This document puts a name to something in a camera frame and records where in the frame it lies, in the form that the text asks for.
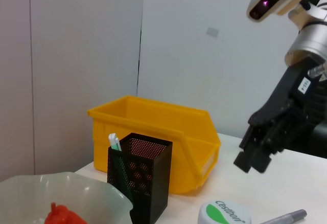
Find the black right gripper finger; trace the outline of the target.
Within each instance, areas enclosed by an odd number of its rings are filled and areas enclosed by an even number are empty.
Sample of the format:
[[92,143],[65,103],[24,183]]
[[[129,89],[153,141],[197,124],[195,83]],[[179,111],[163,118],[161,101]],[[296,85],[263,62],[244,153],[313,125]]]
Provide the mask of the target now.
[[260,172],[256,165],[261,151],[258,141],[258,136],[260,135],[259,131],[258,128],[248,128],[239,144],[242,150],[237,155],[234,164],[246,173],[248,173],[251,168]]
[[252,147],[253,152],[251,166],[259,173],[265,173],[271,162],[271,155],[284,151],[283,146],[269,144],[266,142],[253,143]]

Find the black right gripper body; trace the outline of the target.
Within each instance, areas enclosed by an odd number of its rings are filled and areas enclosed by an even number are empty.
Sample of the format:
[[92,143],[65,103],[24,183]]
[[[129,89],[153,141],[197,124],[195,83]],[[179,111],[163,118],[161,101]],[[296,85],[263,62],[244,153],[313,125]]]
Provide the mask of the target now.
[[318,64],[306,57],[288,67],[268,101],[249,118],[249,142],[270,152],[304,146],[321,122],[321,83],[308,71]]

